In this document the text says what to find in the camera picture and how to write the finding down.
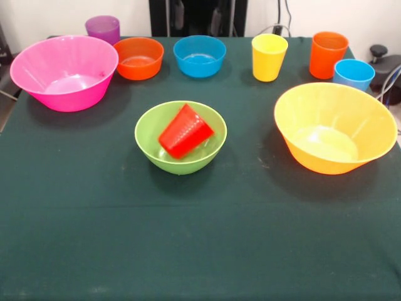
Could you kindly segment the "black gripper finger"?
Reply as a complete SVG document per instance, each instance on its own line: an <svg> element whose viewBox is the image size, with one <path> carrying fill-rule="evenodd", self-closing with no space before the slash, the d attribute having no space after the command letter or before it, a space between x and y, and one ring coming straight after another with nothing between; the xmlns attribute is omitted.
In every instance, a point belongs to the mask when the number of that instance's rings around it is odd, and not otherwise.
<svg viewBox="0 0 401 301"><path fill-rule="evenodd" d="M185 7L182 0L174 0L174 28L175 30L182 30L184 27L184 13Z"/></svg>
<svg viewBox="0 0 401 301"><path fill-rule="evenodd" d="M210 25L210 35L211 36L219 35L221 19L222 19L221 9L219 7L216 7L213 10L213 14L212 14L212 18L211 18L211 25Z"/></svg>

